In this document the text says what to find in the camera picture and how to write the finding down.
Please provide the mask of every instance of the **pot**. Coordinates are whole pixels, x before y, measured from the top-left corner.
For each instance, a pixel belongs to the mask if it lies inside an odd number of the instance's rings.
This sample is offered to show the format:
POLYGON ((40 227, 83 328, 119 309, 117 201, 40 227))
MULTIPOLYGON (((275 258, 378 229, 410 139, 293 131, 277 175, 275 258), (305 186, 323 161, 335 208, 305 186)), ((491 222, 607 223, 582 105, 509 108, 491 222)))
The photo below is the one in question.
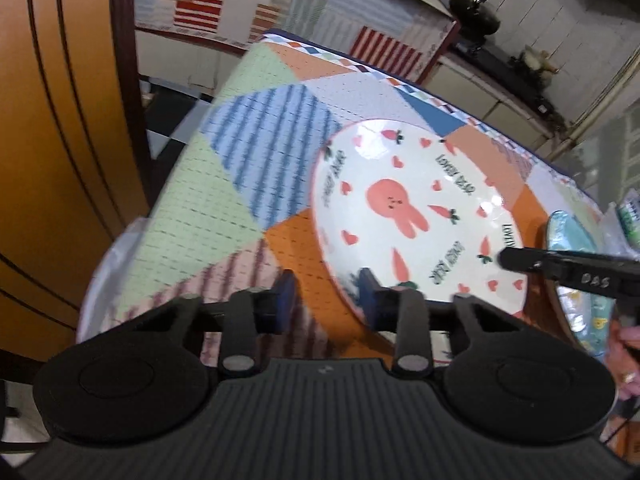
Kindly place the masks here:
POLYGON ((500 20, 484 3, 487 0, 449 0, 449 8, 460 20, 462 28, 472 31, 479 38, 494 34, 500 20))

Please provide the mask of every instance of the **floor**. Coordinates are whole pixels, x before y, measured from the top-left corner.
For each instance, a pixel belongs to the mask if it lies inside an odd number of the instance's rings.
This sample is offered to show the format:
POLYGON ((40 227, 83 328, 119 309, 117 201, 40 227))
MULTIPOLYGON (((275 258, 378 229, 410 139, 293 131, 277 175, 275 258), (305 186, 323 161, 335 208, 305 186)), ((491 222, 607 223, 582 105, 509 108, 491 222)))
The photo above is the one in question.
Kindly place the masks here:
POLYGON ((155 202, 184 147, 203 120, 213 97, 160 78, 141 76, 140 91, 148 96, 146 138, 155 202))
MULTIPOLYGON (((45 442, 49 434, 42 423, 40 413, 33 402, 31 385, 7 381, 7 405, 20 411, 19 418, 8 418, 4 425, 2 440, 5 442, 45 442)), ((2 455, 11 466, 17 467, 32 453, 2 455)))

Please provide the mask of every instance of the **blue striped patch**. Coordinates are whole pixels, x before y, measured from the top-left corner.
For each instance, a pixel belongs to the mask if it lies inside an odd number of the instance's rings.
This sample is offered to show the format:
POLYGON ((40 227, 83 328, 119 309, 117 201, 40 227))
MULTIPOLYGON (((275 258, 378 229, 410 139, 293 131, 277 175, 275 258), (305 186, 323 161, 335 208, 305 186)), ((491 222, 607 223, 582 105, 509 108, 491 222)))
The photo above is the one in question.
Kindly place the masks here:
POLYGON ((225 102, 203 132, 260 227, 268 229, 308 207, 316 154, 339 129, 327 106, 295 84, 225 102))

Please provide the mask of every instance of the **tablecloth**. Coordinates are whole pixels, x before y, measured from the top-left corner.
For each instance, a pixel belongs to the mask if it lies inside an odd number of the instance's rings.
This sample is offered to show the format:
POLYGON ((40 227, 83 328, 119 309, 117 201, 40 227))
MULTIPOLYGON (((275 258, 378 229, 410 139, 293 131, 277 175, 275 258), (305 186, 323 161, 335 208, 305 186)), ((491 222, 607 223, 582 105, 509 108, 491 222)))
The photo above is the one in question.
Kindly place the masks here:
MULTIPOLYGON (((262 338, 265 355, 388 356, 388 343, 362 326, 332 287, 308 208, 318 149, 345 125, 369 118, 429 126, 465 152, 504 197, 525 245, 540 246, 556 210, 574 214, 602 242, 594 202, 500 132, 399 78, 267 33, 184 150, 110 324, 182 292, 225 300, 241 288, 271 285, 286 268, 298 277, 302 301, 289 334, 262 338)), ((542 288, 529 280, 524 313, 560 333, 542 288)), ((219 338, 206 341, 202 359, 215 364, 219 338)))
POLYGON ((271 27, 412 81, 454 22, 419 0, 135 0, 136 25, 246 49, 271 27))

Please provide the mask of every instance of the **rabbit plate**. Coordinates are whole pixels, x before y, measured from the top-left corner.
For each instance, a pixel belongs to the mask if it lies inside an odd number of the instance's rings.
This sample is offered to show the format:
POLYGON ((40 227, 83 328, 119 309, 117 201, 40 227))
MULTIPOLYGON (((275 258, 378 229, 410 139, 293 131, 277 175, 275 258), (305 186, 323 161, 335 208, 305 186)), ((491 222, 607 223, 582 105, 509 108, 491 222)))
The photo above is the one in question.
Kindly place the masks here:
POLYGON ((496 261, 503 247, 522 247, 510 211, 468 156, 431 130, 368 120, 337 132, 318 154, 311 207, 322 259, 360 319, 363 267, 430 300, 466 292, 522 310, 526 275, 496 261))

